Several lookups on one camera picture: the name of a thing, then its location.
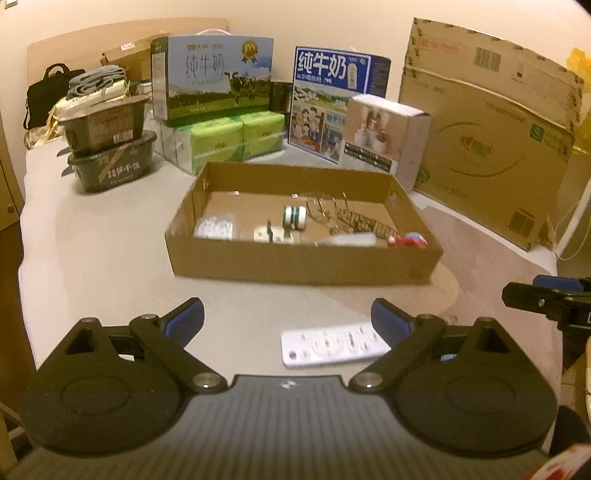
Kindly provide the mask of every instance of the printed logo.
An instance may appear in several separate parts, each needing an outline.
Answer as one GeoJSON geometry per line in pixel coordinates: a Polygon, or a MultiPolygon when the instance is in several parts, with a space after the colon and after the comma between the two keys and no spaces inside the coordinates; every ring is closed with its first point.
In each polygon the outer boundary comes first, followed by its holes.
{"type": "Polygon", "coordinates": [[[255,63],[256,54],[258,53],[258,45],[254,40],[246,40],[242,44],[242,61],[246,63],[248,60],[255,63]]]}
{"type": "Polygon", "coordinates": [[[468,152],[478,155],[479,157],[486,157],[492,153],[492,147],[479,142],[471,135],[462,135],[460,143],[464,146],[468,152]]]}
{"type": "Polygon", "coordinates": [[[293,380],[284,380],[280,384],[278,384],[281,388],[285,388],[285,390],[291,390],[292,388],[297,387],[297,383],[293,380]]]}
{"type": "Polygon", "coordinates": [[[536,124],[533,124],[531,126],[531,130],[530,130],[530,137],[533,138],[534,140],[537,140],[538,142],[541,142],[543,136],[544,136],[544,129],[542,127],[539,127],[536,124]]]}
{"type": "Polygon", "coordinates": [[[429,173],[429,171],[425,167],[421,166],[418,169],[417,183],[427,183],[430,178],[431,174],[429,173]]]}

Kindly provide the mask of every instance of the green tissue pack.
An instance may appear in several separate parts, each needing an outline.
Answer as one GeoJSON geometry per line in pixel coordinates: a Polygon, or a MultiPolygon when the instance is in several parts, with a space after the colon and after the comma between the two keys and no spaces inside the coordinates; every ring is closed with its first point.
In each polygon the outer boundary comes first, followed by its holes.
{"type": "Polygon", "coordinates": [[[244,124],[245,160],[283,148],[284,115],[275,112],[257,112],[241,115],[239,118],[244,124]]]}
{"type": "Polygon", "coordinates": [[[285,118],[280,113],[226,116],[178,128],[147,122],[158,134],[156,152],[191,175],[208,161],[243,161],[283,149],[285,118]]]}

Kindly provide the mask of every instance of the plastic bag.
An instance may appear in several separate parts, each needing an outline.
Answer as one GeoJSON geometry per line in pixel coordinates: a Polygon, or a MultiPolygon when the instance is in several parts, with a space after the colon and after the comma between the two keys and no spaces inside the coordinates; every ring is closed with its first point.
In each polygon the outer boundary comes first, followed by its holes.
{"type": "Polygon", "coordinates": [[[193,236],[216,240],[234,240],[236,234],[236,218],[231,213],[202,217],[193,232],[193,236]]]}
{"type": "Polygon", "coordinates": [[[583,93],[591,92],[591,58],[583,50],[573,48],[570,57],[566,60],[566,66],[584,80],[583,93]]]}

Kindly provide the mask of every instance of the blue milk box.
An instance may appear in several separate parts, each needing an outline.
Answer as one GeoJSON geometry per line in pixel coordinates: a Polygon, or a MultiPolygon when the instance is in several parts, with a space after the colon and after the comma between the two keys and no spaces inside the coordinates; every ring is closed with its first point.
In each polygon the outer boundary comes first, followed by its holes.
{"type": "Polygon", "coordinates": [[[289,143],[337,163],[347,104],[358,93],[386,96],[390,59],[296,47],[289,143]]]}
{"type": "Polygon", "coordinates": [[[154,116],[170,125],[269,110],[272,38],[176,35],[151,55],[154,116]]]}

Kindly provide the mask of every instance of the tissue package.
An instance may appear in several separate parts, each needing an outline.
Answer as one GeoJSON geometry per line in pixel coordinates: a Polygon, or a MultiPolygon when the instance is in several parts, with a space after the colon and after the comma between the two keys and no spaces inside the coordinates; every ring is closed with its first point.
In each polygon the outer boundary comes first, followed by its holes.
{"type": "Polygon", "coordinates": [[[177,129],[178,167],[195,175],[208,161],[241,160],[242,128],[242,122],[224,117],[177,129]]]}
{"type": "Polygon", "coordinates": [[[281,113],[258,112],[241,115],[244,125],[244,159],[283,148],[285,117],[281,113]]]}

